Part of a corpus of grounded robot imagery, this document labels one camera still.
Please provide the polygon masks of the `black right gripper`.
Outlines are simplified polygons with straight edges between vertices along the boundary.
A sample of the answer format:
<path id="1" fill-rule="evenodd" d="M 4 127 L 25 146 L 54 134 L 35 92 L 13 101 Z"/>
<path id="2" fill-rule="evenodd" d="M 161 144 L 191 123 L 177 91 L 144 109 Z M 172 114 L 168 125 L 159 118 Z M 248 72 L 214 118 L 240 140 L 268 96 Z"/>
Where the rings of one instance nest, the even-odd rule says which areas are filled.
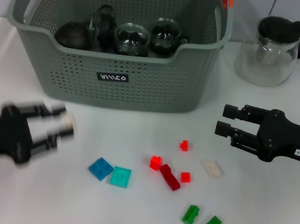
<path id="1" fill-rule="evenodd" d="M 280 110 L 265 110 L 245 105 L 242 109 L 225 105 L 223 117 L 260 124 L 258 136 L 217 121 L 215 134 L 230 137 L 230 145 L 257 155 L 265 162 L 288 157 L 300 161 L 300 125 L 289 121 Z"/>

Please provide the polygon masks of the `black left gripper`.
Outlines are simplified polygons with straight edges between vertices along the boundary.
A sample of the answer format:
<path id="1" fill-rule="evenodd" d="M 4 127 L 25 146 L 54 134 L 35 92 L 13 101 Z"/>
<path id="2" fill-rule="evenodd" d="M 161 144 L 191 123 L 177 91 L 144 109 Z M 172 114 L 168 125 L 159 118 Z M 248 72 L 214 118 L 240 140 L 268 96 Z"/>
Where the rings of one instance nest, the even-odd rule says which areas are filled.
<path id="1" fill-rule="evenodd" d="M 44 103 L 16 107 L 3 106 L 0 114 L 0 155 L 6 155 L 20 165 L 31 157 L 57 150 L 58 139 L 74 136 L 73 129 L 63 129 L 47 134 L 45 139 L 32 142 L 27 119 L 34 117 L 59 117 L 66 113 L 65 106 L 48 109 Z"/>

